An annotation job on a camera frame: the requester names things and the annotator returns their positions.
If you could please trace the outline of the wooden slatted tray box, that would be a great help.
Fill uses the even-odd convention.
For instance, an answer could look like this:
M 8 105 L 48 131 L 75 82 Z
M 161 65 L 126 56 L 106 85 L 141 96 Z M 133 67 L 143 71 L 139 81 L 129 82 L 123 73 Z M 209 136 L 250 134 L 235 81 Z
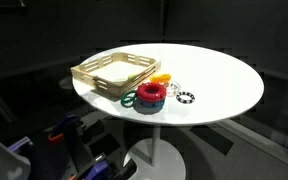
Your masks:
M 121 96 L 136 88 L 161 67 L 153 58 L 115 52 L 71 68 L 73 78 L 96 90 Z

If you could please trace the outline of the purple and orange clamp tool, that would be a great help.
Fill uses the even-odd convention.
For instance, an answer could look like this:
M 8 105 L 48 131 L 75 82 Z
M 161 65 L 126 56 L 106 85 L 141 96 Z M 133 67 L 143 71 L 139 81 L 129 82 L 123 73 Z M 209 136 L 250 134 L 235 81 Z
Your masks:
M 57 143 L 64 138 L 64 131 L 71 125 L 78 125 L 81 119 L 75 114 L 65 115 L 59 122 L 57 122 L 51 133 L 48 135 L 48 141 Z

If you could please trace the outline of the purple black device bottom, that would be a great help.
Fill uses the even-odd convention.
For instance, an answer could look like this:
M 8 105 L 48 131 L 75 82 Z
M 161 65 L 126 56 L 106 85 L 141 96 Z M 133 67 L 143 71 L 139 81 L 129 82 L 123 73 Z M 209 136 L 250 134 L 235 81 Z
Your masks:
M 128 180 L 137 171 L 137 165 L 133 159 L 117 170 L 109 165 L 106 155 L 101 153 L 87 163 L 68 180 Z

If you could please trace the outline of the white curved object corner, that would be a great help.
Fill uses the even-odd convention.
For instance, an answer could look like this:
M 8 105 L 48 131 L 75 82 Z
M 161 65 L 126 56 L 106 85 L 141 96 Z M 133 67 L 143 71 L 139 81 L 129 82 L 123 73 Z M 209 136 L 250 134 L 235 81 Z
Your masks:
M 0 180 L 28 180 L 30 171 L 26 157 L 11 152 L 0 142 Z

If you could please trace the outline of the white round pedestal table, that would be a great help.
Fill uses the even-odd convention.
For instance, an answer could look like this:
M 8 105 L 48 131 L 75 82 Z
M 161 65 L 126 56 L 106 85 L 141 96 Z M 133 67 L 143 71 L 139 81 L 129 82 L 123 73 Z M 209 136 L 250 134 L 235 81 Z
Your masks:
M 94 108 L 124 120 L 148 124 L 153 136 L 127 152 L 137 171 L 129 180 L 185 180 L 182 156 L 160 138 L 163 126 L 193 126 L 236 117 L 258 103 L 264 92 L 259 74 L 230 55 L 183 44 L 150 43 L 109 49 L 87 61 L 115 52 L 153 58 L 160 69 L 121 96 L 96 90 L 72 78 L 75 91 Z

